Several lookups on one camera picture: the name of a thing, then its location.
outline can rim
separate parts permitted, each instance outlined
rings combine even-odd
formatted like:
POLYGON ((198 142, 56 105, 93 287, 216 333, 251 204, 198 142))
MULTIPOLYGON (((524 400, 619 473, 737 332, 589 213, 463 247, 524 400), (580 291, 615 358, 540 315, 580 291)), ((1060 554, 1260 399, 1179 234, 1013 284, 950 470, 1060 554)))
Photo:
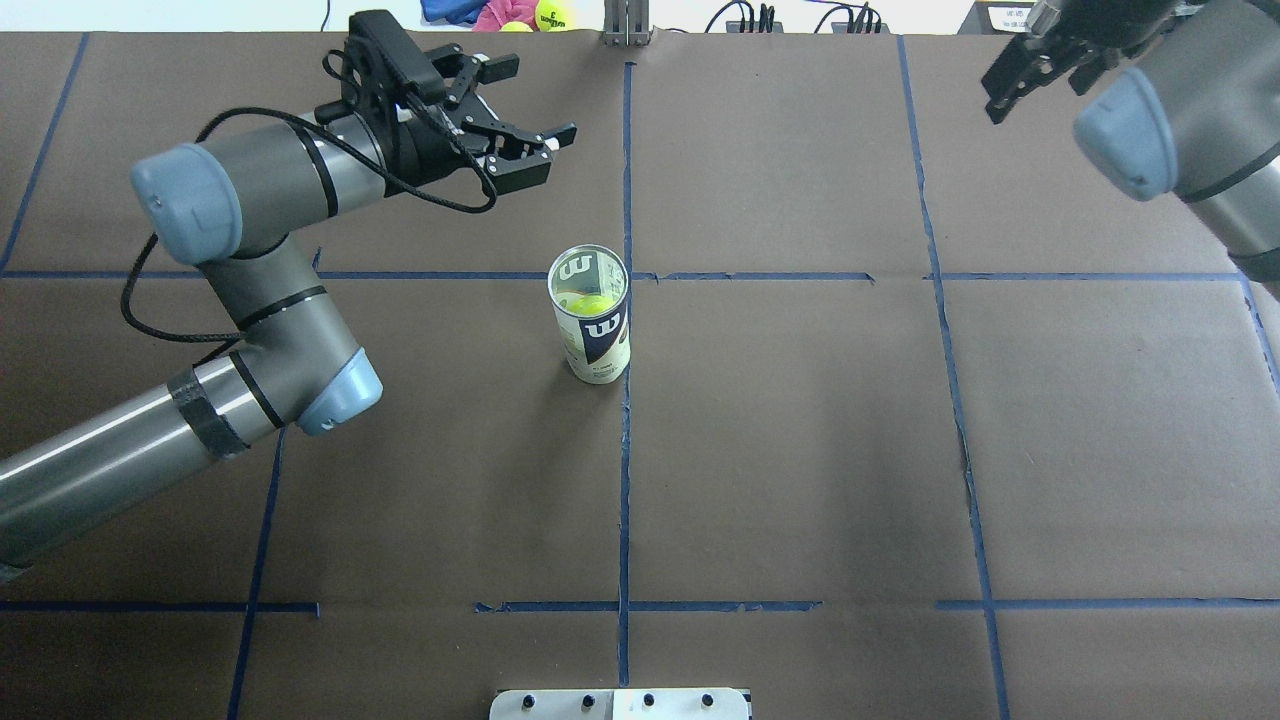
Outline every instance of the can rim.
POLYGON ((622 261, 622 258, 620 258, 617 252, 603 245, 595 245, 594 242, 588 242, 585 245, 575 245, 573 247, 570 247, 564 252, 557 255, 556 260, 552 263, 550 269, 547 270, 547 296, 552 301, 552 307, 556 307, 557 313, 564 313, 570 318, 579 318, 581 320, 594 320, 595 318, 603 318, 617 310, 620 306, 622 306, 622 304, 626 302, 628 295, 631 295, 631 270, 627 268, 627 264, 622 261), (595 315, 579 315, 577 313, 571 313, 567 307, 562 307, 561 304, 556 301, 556 290, 552 287, 552 279, 556 277, 556 268, 559 266, 561 261, 564 260, 564 258, 567 258, 568 255, 580 252, 582 250, 603 251, 605 255, 617 261, 620 268, 622 268, 622 297, 618 297, 618 300, 613 305, 609 305, 608 310, 596 313, 595 315))

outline robotic arm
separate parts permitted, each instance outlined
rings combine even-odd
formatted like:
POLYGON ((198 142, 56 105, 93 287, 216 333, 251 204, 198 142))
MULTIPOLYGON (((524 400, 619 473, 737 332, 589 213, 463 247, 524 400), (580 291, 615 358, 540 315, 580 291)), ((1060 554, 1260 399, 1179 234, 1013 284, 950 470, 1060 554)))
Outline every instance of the robotic arm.
POLYGON ((385 10, 352 15, 344 50, 330 55, 343 61, 338 72, 325 59, 340 100, 306 118, 230 110, 202 137, 237 114, 284 122, 133 168, 159 241, 209 279, 241 347, 0 461, 0 583, 276 428, 321 434, 378 402, 378 374, 291 231, 399 192, 484 211, 498 195, 545 182, 573 142, 575 126, 524 131, 476 94, 513 77, 515 55, 490 60, 457 45, 422 53, 385 10), (481 178, 486 204, 417 190, 462 168, 481 178))
POLYGON ((1135 200, 1174 192, 1280 299, 1280 1, 1041 0, 982 78, 1004 122, 1071 72, 1078 95, 1139 61, 1075 120, 1091 161, 1135 200))

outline tin can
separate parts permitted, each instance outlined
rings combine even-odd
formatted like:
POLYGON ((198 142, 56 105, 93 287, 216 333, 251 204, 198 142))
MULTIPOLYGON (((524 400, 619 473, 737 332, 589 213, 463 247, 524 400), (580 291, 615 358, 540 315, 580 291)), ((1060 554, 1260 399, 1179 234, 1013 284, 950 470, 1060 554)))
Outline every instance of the tin can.
POLYGON ((573 374, 593 384, 612 383, 631 363, 631 278, 608 247, 579 245, 552 263, 547 291, 573 374))

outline ball inside can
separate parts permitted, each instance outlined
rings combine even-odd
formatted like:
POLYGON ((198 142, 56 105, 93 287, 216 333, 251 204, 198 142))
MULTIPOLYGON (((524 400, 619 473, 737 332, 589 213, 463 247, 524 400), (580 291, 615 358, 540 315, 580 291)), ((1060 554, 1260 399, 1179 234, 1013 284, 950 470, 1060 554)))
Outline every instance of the ball inside can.
POLYGON ((622 259, 600 245, 570 247, 552 263, 547 291, 573 374, 593 384, 618 379, 631 363, 631 281, 622 259))

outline yellow tennis ball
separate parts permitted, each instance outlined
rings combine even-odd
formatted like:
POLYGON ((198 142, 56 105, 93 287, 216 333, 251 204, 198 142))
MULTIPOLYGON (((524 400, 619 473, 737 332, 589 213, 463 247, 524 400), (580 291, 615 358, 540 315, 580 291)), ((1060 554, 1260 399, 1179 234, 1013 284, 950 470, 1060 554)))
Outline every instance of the yellow tennis ball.
POLYGON ((608 297, 603 295, 584 295, 582 297, 570 302, 566 310, 575 315, 594 318, 609 307, 613 307, 613 301, 608 297))
POLYGON ((538 0, 534 20, 538 23, 538 29, 543 31, 573 29, 576 27, 573 3, 572 0, 538 0))

